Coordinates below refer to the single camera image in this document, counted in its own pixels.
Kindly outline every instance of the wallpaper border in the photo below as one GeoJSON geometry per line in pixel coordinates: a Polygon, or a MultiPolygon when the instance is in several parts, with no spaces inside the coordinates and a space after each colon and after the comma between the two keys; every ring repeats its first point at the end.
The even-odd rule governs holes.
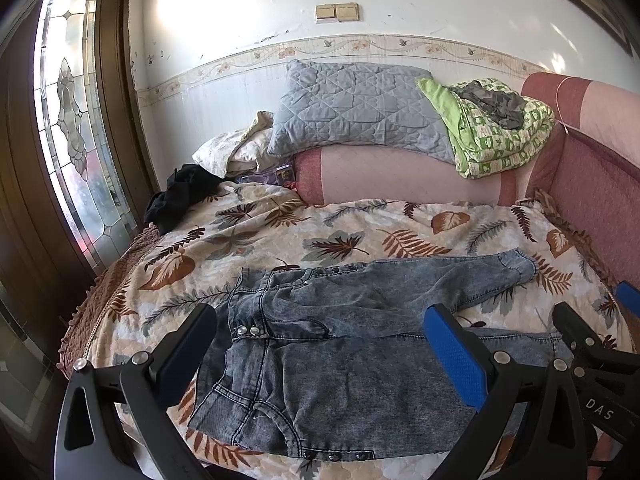
{"type": "Polygon", "coordinates": [[[395,34],[321,36],[260,46],[202,64],[172,77],[158,86],[138,91],[138,105],[140,107],[151,106],[168,97],[181,94],[216,79],[255,68],[285,64],[293,58],[318,60],[340,57],[353,58],[354,61],[366,61],[362,58],[382,54],[483,66],[522,79],[526,79],[534,72],[546,72],[543,67],[535,63],[509,56],[497,50],[427,36],[398,36],[395,34]]]}

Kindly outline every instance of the gray cloth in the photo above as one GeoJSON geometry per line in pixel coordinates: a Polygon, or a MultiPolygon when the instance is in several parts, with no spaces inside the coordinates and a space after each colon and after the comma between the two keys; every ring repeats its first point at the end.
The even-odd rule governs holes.
{"type": "Polygon", "coordinates": [[[505,130],[522,129],[524,107],[527,102],[516,92],[485,90],[478,81],[472,81],[463,87],[452,86],[449,90],[477,105],[501,128],[505,130]]]}
{"type": "Polygon", "coordinates": [[[328,144],[381,144],[453,164],[447,127],[415,85],[428,70],[375,63],[292,60],[273,120],[270,155],[328,144]]]}
{"type": "MultiPolygon", "coordinates": [[[[450,450],[474,410],[424,338],[425,309],[463,310],[537,272],[519,250],[243,269],[218,308],[189,426],[229,444],[318,460],[450,450]]],[[[559,335],[472,330],[523,364],[571,355],[559,335]]]]}

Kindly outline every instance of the leaf-patterned bedspread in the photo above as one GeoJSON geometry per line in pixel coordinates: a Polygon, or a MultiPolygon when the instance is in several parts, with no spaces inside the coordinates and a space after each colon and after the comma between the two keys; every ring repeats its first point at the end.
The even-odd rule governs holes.
{"type": "MultiPolygon", "coordinates": [[[[632,351],[628,327],[607,289],[535,202],[517,206],[418,205],[387,200],[307,207],[288,189],[228,184],[195,205],[129,273],[105,306],[87,343],[96,367],[152,350],[194,305],[219,304],[241,267],[285,270],[380,258],[493,254],[521,248],[540,273],[532,282],[462,311],[463,326],[523,332],[553,330],[553,306],[566,301],[609,345],[632,351]]],[[[135,436],[122,407],[120,416],[135,436]]],[[[197,457],[259,479],[427,478],[442,455],[319,463],[239,449],[188,430],[193,383],[168,414],[197,457]]]]}

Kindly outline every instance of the light switch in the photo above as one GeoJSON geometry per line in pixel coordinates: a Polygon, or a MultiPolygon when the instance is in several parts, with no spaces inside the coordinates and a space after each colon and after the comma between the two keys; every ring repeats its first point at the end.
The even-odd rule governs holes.
{"type": "Polygon", "coordinates": [[[316,6],[316,20],[335,20],[335,7],[332,5],[316,6]]]}
{"type": "Polygon", "coordinates": [[[360,20],[358,4],[335,4],[335,16],[339,22],[357,22],[360,20]]]}

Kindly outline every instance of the light blue denim jeans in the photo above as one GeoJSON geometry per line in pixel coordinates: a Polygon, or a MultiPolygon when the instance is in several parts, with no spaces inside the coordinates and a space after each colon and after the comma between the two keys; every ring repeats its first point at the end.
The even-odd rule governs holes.
{"type": "MultiPolygon", "coordinates": [[[[450,450],[474,410],[424,338],[424,311],[463,310],[537,272],[518,250],[243,269],[218,308],[189,426],[248,449],[332,462],[450,450]]],[[[472,330],[524,364],[571,356],[559,335],[472,330]]]]}

